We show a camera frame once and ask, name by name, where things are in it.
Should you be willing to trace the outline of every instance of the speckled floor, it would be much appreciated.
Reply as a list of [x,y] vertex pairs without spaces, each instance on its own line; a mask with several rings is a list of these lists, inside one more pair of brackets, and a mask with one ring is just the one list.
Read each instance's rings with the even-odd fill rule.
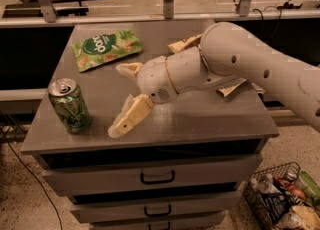
[[[157,3],[146,4],[146,0],[114,0],[90,2],[90,14],[99,15],[108,13],[122,13],[135,8],[144,13],[161,12]],[[212,12],[234,10],[232,0],[177,0],[177,12]],[[281,5],[287,0],[254,0],[253,7]],[[16,3],[16,0],[0,0],[0,9],[7,3]],[[277,166],[283,163],[297,162],[320,183],[320,134],[306,126],[299,118],[290,112],[272,112],[280,136],[270,139],[262,155],[264,161],[258,170]],[[12,144],[19,153],[21,143]],[[62,220],[64,230],[87,230],[88,225],[79,224],[69,212],[71,202],[67,198],[58,197],[41,177],[41,168],[30,156],[21,156],[21,159],[42,182],[48,195],[55,204]],[[22,166],[7,144],[0,144],[0,229],[1,230],[58,230],[59,221],[55,210],[46,198],[43,190],[30,173]],[[242,198],[236,207],[226,211],[226,217],[219,226],[208,230],[256,230],[259,229],[255,219]]]

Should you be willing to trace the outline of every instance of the green chip bag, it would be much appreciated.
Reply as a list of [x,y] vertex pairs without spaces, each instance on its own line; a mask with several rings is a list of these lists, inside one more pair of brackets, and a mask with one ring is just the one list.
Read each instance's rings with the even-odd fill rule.
[[79,72],[97,67],[142,50],[140,40],[131,30],[102,34],[72,45]]

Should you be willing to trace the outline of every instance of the green soda can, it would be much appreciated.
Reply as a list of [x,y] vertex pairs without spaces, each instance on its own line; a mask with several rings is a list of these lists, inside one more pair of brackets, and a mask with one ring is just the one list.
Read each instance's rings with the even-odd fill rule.
[[74,80],[62,78],[52,82],[49,100],[68,132],[77,133],[89,125],[89,112],[81,89]]

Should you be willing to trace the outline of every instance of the cabinet top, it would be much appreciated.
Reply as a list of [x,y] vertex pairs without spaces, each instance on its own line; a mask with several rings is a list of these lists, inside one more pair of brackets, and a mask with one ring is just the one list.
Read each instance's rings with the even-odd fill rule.
[[[21,152],[64,153],[277,135],[277,127],[257,93],[250,83],[244,83],[226,98],[214,90],[181,94],[174,102],[156,105],[146,119],[123,137],[112,139],[108,136],[108,128],[127,96],[140,93],[132,81],[116,71],[115,66],[120,62],[146,62],[168,55],[169,43],[202,33],[212,23],[211,20],[172,20],[76,25],[52,79],[71,78],[77,82],[91,115],[91,125],[79,134],[69,134],[46,94]],[[79,73],[72,51],[74,43],[124,29],[133,30],[141,40],[141,53]]]

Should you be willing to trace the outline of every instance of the gray cabinet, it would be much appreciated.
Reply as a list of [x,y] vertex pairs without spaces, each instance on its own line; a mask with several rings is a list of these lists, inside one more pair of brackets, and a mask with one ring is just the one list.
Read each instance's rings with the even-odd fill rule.
[[76,25],[53,79],[72,78],[92,117],[79,134],[65,131],[47,96],[21,148],[43,167],[71,213],[91,229],[163,230],[219,224],[240,198],[238,187],[262,161],[277,128],[250,83],[223,98],[214,90],[181,94],[119,139],[107,135],[129,94],[139,90],[115,63],[79,73],[72,44],[131,29],[143,52],[121,62],[168,54],[167,44],[201,33],[211,20]]

